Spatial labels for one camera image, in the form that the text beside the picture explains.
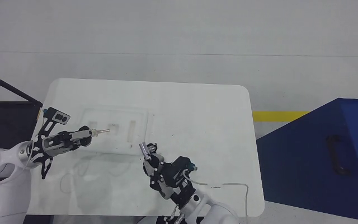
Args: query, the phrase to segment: blue panel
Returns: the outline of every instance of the blue panel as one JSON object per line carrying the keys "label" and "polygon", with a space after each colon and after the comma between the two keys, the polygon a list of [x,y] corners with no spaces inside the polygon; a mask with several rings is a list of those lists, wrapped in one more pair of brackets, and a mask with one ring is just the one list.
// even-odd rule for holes
{"label": "blue panel", "polygon": [[[358,219],[358,159],[341,101],[257,140],[265,200]],[[328,136],[340,136],[335,151],[339,165],[350,175],[334,171]]]}
{"label": "blue panel", "polygon": [[340,99],[343,115],[350,132],[352,143],[358,158],[358,100]]}

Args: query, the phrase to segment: gray floor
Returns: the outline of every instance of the gray floor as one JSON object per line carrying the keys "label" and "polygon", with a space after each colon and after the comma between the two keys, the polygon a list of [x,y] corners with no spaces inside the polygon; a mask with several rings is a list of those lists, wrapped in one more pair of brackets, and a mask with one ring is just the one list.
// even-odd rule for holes
{"label": "gray floor", "polygon": [[[253,110],[313,110],[358,98],[357,8],[354,0],[0,0],[0,78],[41,101],[67,77],[243,85]],[[0,100],[14,99],[0,89]],[[281,125],[256,123],[256,136]],[[266,202],[251,223],[358,221]]]}

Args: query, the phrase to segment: white table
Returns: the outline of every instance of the white table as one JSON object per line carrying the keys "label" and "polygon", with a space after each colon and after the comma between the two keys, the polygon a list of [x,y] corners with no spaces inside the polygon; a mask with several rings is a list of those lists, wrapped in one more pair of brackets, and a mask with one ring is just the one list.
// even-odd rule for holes
{"label": "white table", "polygon": [[[186,156],[199,168],[191,174],[194,180],[248,184],[248,215],[263,212],[255,132],[244,87],[59,79],[51,84],[44,108],[52,106],[71,119],[67,125],[57,124],[52,133],[78,129],[79,111],[88,105],[148,109],[145,141],[158,143],[167,162]],[[41,123],[39,119],[34,133]],[[28,214],[170,215],[174,203],[149,187],[142,162],[142,156],[84,150],[59,155],[45,180],[39,167],[32,170]],[[244,216],[245,187],[195,187]]]}

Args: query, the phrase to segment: black metal bar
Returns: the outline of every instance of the black metal bar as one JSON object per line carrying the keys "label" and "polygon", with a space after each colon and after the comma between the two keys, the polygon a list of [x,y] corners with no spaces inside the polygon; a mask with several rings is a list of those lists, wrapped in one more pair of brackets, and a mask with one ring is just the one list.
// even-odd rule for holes
{"label": "black metal bar", "polygon": [[326,144],[329,152],[329,156],[331,157],[331,162],[333,166],[333,170],[336,174],[339,175],[350,175],[351,171],[349,169],[343,168],[338,160],[337,152],[335,149],[335,142],[340,142],[341,138],[338,135],[328,136],[326,138]]}
{"label": "black metal bar", "polygon": [[18,90],[17,88],[11,86],[9,83],[5,82],[4,80],[0,80],[0,86],[4,87],[8,91],[11,91],[11,92],[13,92],[14,94],[16,94],[18,96],[21,96],[25,100],[28,100],[28,101],[34,103],[35,105],[39,105],[40,107],[43,106],[43,104],[40,101],[35,100],[34,98],[29,96],[28,94],[26,94],[26,93]]}

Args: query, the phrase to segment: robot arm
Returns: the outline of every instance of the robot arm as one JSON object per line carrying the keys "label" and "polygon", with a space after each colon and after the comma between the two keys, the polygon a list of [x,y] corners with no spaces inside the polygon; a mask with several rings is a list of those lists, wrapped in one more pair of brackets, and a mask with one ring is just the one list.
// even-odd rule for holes
{"label": "robot arm", "polygon": [[171,199],[180,210],[174,224],[179,224],[183,220],[188,224],[196,224],[196,219],[206,204],[211,206],[211,209],[201,224],[239,223],[234,210],[212,200],[207,194],[192,186],[189,174],[197,170],[197,167],[189,158],[180,156],[173,163],[166,163],[163,156],[156,154],[156,144],[146,145],[143,142],[139,147],[144,156],[144,172],[150,177],[149,186],[158,191],[165,200]]}
{"label": "robot arm", "polygon": [[109,131],[83,126],[76,132],[63,131],[49,136],[56,124],[66,124],[70,116],[48,108],[44,110],[45,118],[33,141],[19,143],[10,150],[0,149],[0,223],[23,222],[30,203],[30,169],[41,165],[42,179],[45,179],[53,157],[88,146],[92,137]]}

